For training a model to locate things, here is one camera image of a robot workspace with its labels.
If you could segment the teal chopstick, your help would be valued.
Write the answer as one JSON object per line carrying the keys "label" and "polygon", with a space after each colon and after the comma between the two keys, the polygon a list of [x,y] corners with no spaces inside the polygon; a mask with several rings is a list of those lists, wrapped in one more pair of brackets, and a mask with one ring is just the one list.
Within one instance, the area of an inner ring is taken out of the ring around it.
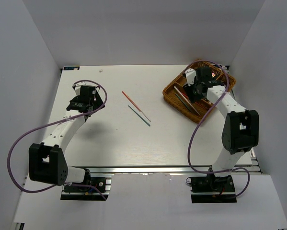
{"label": "teal chopstick", "polygon": [[150,123],[148,121],[146,121],[139,113],[137,113],[130,105],[128,105],[128,107],[147,125],[147,126],[151,126]]}
{"label": "teal chopstick", "polygon": [[176,97],[183,103],[183,105],[188,109],[189,112],[199,114],[198,111],[190,106],[181,96],[175,94]]}

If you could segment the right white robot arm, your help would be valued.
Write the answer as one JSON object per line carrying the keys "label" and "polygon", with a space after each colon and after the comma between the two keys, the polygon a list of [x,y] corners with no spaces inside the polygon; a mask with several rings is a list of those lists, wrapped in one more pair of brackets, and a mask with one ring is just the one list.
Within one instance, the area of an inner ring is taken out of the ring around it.
{"label": "right white robot arm", "polygon": [[237,161],[257,146],[259,138],[259,115],[256,110],[241,106],[227,91],[228,83],[212,77],[209,67],[188,68],[184,75],[184,90],[192,103],[207,99],[225,118],[221,135],[223,149],[207,177],[207,187],[212,191],[219,190],[224,181],[222,177],[230,175]]}

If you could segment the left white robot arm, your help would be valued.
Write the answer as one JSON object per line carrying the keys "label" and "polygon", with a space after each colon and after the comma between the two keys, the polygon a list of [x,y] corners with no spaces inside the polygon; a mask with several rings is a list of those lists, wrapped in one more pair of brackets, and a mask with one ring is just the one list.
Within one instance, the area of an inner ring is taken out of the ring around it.
{"label": "left white robot arm", "polygon": [[60,122],[40,144],[29,148],[29,177],[32,181],[61,186],[74,183],[80,191],[91,186],[88,170],[68,166],[64,151],[78,129],[90,117],[88,112],[101,108],[103,104],[95,86],[82,85],[70,100]]}

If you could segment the orange wicker cutlery tray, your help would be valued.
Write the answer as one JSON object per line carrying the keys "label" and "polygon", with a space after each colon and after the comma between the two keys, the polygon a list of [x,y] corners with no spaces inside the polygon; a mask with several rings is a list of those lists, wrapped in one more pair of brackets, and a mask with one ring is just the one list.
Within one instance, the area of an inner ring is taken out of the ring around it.
{"label": "orange wicker cutlery tray", "polygon": [[[219,67],[216,67],[215,64],[209,63],[207,61],[199,61],[198,59],[188,65],[186,69],[193,68],[197,69],[200,67],[210,67],[212,70],[212,74],[214,75],[216,80],[220,80],[221,82],[225,83],[226,78],[223,72],[226,72],[229,78],[229,91],[232,90],[232,88],[236,84],[236,79],[230,75],[229,70],[226,66],[223,66],[223,70],[221,70]],[[196,113],[189,112],[188,109],[183,105],[183,103],[176,97],[175,94],[178,94],[177,91],[174,89],[174,86],[176,86],[181,93],[185,93],[183,86],[186,83],[186,77],[184,76],[184,71],[182,71],[174,80],[172,80],[168,86],[165,87],[165,89],[162,91],[164,100],[171,105],[173,108],[178,110],[181,114],[183,114],[185,117],[189,118],[191,121],[195,123],[199,123],[199,121],[202,119],[202,117],[207,113],[207,111],[212,107],[212,103],[208,101],[207,99],[201,99],[201,101],[205,104],[205,108],[202,108],[198,106],[195,103],[192,103],[194,108],[199,112],[199,115]]]}

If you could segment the blue label sticker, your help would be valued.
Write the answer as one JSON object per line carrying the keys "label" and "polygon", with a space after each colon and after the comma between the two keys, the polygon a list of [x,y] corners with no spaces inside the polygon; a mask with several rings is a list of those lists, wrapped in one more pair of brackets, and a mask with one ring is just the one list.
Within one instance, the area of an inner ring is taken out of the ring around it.
{"label": "blue label sticker", "polygon": [[64,67],[63,70],[67,71],[67,70],[79,70],[80,66],[68,66],[68,67]]}

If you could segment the orange white chopstick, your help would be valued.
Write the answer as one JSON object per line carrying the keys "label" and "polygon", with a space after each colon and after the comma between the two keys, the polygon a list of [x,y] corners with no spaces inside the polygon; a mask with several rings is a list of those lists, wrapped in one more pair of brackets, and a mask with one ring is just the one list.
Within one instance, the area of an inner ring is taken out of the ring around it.
{"label": "orange white chopstick", "polygon": [[151,120],[145,115],[145,113],[136,105],[136,103],[124,91],[121,91],[121,93],[135,106],[135,108],[139,112],[141,112],[147,118],[148,121],[151,122]]}

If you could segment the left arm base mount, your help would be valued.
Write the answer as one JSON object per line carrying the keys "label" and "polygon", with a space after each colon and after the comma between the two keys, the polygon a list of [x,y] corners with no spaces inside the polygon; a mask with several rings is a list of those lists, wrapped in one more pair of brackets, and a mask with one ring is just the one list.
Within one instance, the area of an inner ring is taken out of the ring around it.
{"label": "left arm base mount", "polygon": [[82,183],[69,183],[62,187],[62,201],[105,201],[111,190],[112,174],[90,173]]}

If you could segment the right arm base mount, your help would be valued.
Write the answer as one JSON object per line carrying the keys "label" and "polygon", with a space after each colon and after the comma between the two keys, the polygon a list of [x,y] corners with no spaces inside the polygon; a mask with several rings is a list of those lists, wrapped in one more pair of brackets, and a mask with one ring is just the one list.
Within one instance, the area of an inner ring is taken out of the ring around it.
{"label": "right arm base mount", "polygon": [[237,202],[231,175],[216,177],[214,174],[207,174],[206,176],[188,177],[186,184],[191,187],[193,204]]}

